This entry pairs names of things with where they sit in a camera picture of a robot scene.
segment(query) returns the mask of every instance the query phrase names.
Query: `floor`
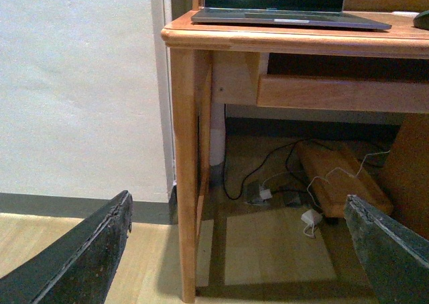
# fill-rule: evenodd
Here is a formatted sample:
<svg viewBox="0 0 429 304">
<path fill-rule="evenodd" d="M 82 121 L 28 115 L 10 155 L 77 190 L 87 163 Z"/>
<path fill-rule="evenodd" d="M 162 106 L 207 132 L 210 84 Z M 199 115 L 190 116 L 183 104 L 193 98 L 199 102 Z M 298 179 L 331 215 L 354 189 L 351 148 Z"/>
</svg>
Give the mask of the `floor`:
<svg viewBox="0 0 429 304">
<path fill-rule="evenodd" d="M 229 193 L 236 196 L 241 179 L 270 150 L 288 142 L 293 141 L 232 136 Z M 278 150 L 248 182 L 283 171 L 288 152 Z M 299 170 L 295 156 L 291 166 Z M 286 184 L 299 187 L 286 174 L 266 182 L 272 189 Z M 305 206 L 285 207 L 281 194 L 263 205 L 250 205 L 247 198 L 230 201 L 221 187 L 211 189 L 198 252 L 197 303 L 378 303 L 343 219 L 337 225 L 322 222 L 311 239 L 302 233 Z M 0 213 L 0 276 L 78 222 Z M 179 277 L 178 227 L 134 223 L 106 303 L 181 303 Z"/>
</svg>

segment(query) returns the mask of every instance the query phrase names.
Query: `computer mouse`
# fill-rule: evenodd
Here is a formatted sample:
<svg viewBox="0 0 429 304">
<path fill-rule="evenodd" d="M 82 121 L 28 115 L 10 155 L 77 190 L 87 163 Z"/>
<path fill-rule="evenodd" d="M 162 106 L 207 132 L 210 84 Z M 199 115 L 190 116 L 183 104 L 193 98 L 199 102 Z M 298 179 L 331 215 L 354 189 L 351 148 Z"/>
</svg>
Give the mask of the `computer mouse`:
<svg viewBox="0 0 429 304">
<path fill-rule="evenodd" d="M 414 18 L 414 26 L 419 29 L 429 30 L 429 10 L 421 12 Z"/>
</svg>

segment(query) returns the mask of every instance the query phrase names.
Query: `desk leg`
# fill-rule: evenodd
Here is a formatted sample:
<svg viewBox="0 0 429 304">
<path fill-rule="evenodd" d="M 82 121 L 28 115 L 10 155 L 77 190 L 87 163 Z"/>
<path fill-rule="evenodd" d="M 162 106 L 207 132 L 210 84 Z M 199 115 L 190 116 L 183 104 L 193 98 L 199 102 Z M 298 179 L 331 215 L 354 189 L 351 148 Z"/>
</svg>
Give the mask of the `desk leg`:
<svg viewBox="0 0 429 304">
<path fill-rule="evenodd" d="M 197 108 L 195 50 L 171 49 L 182 300 L 195 301 Z"/>
</svg>

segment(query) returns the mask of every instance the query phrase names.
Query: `white wall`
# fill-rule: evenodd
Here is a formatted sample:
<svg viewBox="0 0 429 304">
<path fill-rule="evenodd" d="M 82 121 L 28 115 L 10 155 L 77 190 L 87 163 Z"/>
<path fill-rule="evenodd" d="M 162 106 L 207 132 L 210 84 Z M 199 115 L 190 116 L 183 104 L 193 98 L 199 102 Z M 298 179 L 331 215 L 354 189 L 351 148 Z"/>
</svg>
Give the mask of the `white wall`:
<svg viewBox="0 0 429 304">
<path fill-rule="evenodd" d="M 168 201 L 163 4 L 1 0 L 0 192 Z"/>
</svg>

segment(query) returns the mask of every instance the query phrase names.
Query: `desk drawer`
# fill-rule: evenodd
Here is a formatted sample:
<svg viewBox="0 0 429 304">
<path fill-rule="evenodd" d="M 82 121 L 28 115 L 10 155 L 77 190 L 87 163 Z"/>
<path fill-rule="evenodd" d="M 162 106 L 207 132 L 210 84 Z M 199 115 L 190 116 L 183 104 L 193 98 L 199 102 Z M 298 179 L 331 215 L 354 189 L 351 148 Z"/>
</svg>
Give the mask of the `desk drawer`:
<svg viewBox="0 0 429 304">
<path fill-rule="evenodd" d="M 429 83 L 262 75 L 257 105 L 339 111 L 429 113 Z"/>
</svg>

